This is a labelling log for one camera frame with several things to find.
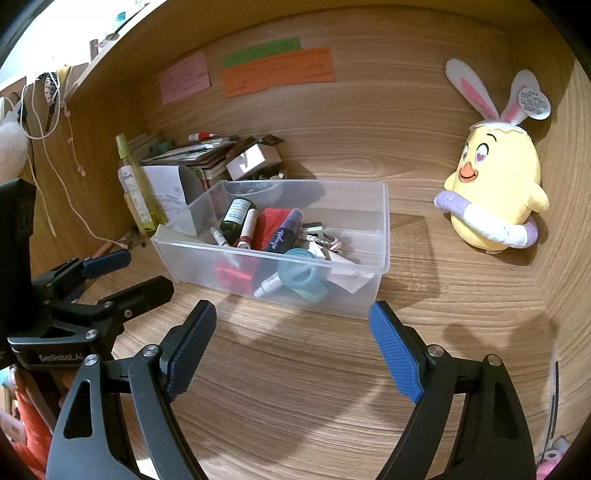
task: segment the blue gripper pad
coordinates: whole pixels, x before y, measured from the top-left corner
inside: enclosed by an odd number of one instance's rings
[[[421,379],[427,370],[427,358],[410,335],[411,329],[398,320],[385,301],[370,307],[369,328],[398,391],[418,403],[425,392]]]
[[[164,374],[163,390],[169,401],[185,393],[195,370],[216,329],[215,306],[199,300],[182,325],[171,328],[160,347],[160,370]]]

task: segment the yellow bottle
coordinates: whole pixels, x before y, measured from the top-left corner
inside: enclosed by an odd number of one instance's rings
[[[140,232],[151,236],[156,232],[158,225],[166,223],[166,218],[154,199],[148,177],[131,153],[125,135],[117,135],[115,141],[121,159],[119,162],[121,177],[129,200],[135,207],[135,212],[132,211],[132,214],[135,213],[134,220]]]

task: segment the pink sticky note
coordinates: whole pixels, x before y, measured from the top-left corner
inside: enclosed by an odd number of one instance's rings
[[[211,87],[205,55],[200,51],[167,68],[158,82],[163,105]]]

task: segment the green sticky note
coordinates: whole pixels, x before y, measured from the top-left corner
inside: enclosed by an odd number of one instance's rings
[[[261,45],[255,45],[254,47],[236,50],[223,58],[223,67],[228,69],[246,63],[247,61],[258,60],[271,55],[277,55],[278,53],[294,50],[301,50],[300,38],[282,38],[280,40],[262,43]]]

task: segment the pen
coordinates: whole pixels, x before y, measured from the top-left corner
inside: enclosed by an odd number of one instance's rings
[[[206,133],[196,133],[196,134],[191,134],[189,135],[189,141],[190,142],[200,142],[203,140],[209,140],[210,138],[216,138],[216,137],[221,137],[221,135],[218,134],[206,134]]]
[[[201,140],[200,144],[216,144],[222,142],[235,142],[238,140],[237,135],[230,135],[229,137],[210,138],[209,140]]]

